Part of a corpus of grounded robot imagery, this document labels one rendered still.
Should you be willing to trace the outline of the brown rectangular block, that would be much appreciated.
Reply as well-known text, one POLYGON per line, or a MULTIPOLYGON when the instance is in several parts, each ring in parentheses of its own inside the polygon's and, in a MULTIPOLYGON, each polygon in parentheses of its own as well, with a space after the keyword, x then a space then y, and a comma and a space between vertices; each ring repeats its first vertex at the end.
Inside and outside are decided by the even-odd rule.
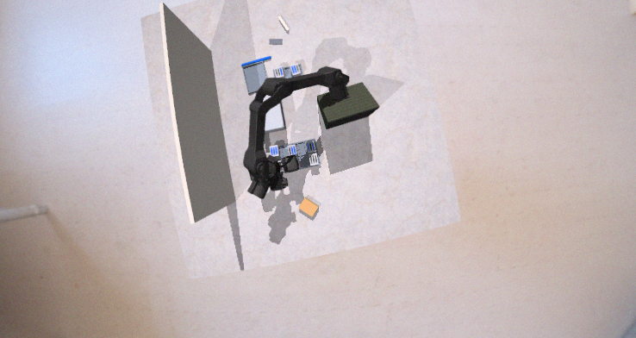
POLYGON ((306 213, 308 213, 311 216, 317 211, 318 208, 319 208, 319 206, 317 206, 316 204, 312 203, 307 198, 304 198, 302 203, 298 207, 298 209, 300 209, 302 211, 305 211, 306 213))

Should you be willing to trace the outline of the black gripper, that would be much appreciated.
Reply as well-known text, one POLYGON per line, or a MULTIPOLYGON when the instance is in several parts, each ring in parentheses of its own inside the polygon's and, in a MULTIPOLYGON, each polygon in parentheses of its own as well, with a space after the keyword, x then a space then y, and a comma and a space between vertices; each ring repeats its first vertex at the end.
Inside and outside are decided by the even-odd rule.
MULTIPOLYGON (((278 171, 277 171, 277 174, 275 176, 279 175, 281 167, 284 168, 285 173, 287 173, 287 172, 295 172, 295 171, 298 171, 298 169, 299 169, 299 166, 298 166, 297 160, 296 160, 296 156, 294 154, 282 158, 282 161, 277 162, 277 167, 278 167, 278 171), (282 164, 282 165, 280 165, 280 164, 282 164)), ((254 177, 250 175, 250 179, 253 181, 254 177)))

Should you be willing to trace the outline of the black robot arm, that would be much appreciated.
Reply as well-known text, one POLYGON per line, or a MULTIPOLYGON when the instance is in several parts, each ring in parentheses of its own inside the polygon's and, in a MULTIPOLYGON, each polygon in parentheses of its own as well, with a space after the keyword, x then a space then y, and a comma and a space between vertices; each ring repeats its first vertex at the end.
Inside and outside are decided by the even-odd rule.
POLYGON ((269 188, 271 191, 281 191, 288 186, 283 172, 275 176, 278 171, 278 159, 265 155, 265 119, 272 108, 279 105, 283 99, 293 91, 314 85, 328 87, 333 102, 348 99, 346 85, 349 76, 339 68, 322 67, 317 72, 297 76, 294 78, 267 78, 257 91, 251 102, 249 117, 248 149, 245 151, 243 166, 254 177, 247 191, 259 198, 264 198, 269 188), (265 101, 264 97, 270 96, 265 101))

